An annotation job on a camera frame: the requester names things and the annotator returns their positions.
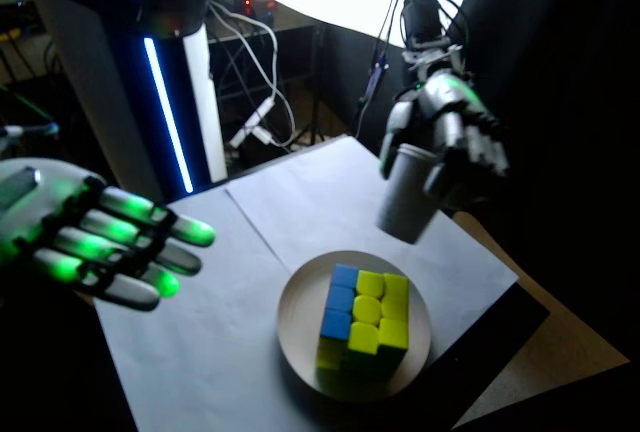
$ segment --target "beige plate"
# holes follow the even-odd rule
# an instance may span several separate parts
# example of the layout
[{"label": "beige plate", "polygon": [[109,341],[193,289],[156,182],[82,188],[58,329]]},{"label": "beige plate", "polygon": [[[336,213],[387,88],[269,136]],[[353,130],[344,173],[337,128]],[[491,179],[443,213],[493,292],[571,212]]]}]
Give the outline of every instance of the beige plate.
[{"label": "beige plate", "polygon": [[318,373],[315,367],[316,348],[335,264],[404,275],[386,260],[364,252],[331,252],[307,262],[291,276],[280,297],[278,339],[282,351],[300,378],[324,395],[346,402],[371,402],[390,397],[409,385],[427,360],[431,345],[427,306],[411,284],[409,351],[388,381],[362,383],[332,372]]}]

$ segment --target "cable connector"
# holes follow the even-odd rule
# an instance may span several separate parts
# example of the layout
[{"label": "cable connector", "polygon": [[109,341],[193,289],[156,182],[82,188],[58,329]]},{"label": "cable connector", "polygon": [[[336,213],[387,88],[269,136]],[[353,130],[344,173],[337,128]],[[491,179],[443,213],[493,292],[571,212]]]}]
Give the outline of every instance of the cable connector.
[{"label": "cable connector", "polygon": [[[274,105],[275,101],[271,96],[264,99],[258,106],[256,111],[247,119],[242,128],[238,130],[238,132],[236,132],[236,135],[234,135],[233,138],[229,141],[231,147],[237,149],[250,133],[253,133],[261,142],[265,143],[265,145],[271,142],[271,134],[269,134],[262,127],[259,127],[258,124],[262,119],[264,119],[264,117],[269,113]],[[265,133],[269,134],[268,142],[264,142],[264,137],[266,137]]]}]

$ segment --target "blue cube face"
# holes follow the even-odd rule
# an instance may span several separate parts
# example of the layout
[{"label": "blue cube face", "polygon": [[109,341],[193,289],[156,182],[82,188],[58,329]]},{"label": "blue cube face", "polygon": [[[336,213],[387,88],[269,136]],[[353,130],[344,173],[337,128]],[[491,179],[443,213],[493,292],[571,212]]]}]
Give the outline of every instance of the blue cube face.
[{"label": "blue cube face", "polygon": [[325,309],[320,336],[325,339],[349,340],[351,330],[351,314],[337,310]]},{"label": "blue cube face", "polygon": [[358,282],[358,268],[350,265],[336,264],[331,277],[332,285],[355,289]]},{"label": "blue cube face", "polygon": [[329,287],[329,295],[327,296],[327,303],[325,307],[327,309],[351,313],[354,298],[355,292],[353,289],[347,289],[346,287],[332,284]]}]

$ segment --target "puzzle cube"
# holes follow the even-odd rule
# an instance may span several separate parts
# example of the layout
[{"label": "puzzle cube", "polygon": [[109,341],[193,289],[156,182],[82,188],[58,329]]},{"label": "puzzle cube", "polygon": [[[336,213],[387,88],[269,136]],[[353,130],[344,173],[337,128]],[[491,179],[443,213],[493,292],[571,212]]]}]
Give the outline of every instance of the puzzle cube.
[{"label": "puzzle cube", "polygon": [[334,267],[316,356],[319,369],[388,377],[409,349],[409,281]]}]

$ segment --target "light strip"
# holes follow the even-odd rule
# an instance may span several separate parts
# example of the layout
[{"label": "light strip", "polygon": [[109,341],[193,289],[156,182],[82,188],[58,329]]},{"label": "light strip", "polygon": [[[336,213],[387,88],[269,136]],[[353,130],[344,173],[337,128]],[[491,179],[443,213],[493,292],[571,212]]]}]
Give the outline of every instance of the light strip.
[{"label": "light strip", "polygon": [[187,194],[190,194],[193,192],[193,185],[191,185],[189,169],[187,168],[187,162],[184,160],[184,154],[182,153],[182,145],[180,145],[178,129],[176,129],[176,123],[173,120],[173,112],[171,111],[171,104],[169,103],[169,97],[167,96],[167,89],[164,85],[162,71],[160,70],[160,63],[158,62],[158,54],[156,54],[156,47],[153,44],[153,40],[146,37],[144,39],[144,48],[147,49],[147,57],[149,58],[149,64],[151,65],[151,73],[153,74],[153,80],[156,83],[156,89],[158,90],[158,96],[160,97],[160,105],[162,106],[162,112],[164,113],[164,120],[167,123],[167,129],[169,129],[169,136],[171,137],[171,143],[173,144],[173,151],[176,154],[178,167],[180,167],[180,173],[182,174],[184,190],[187,191]]}]

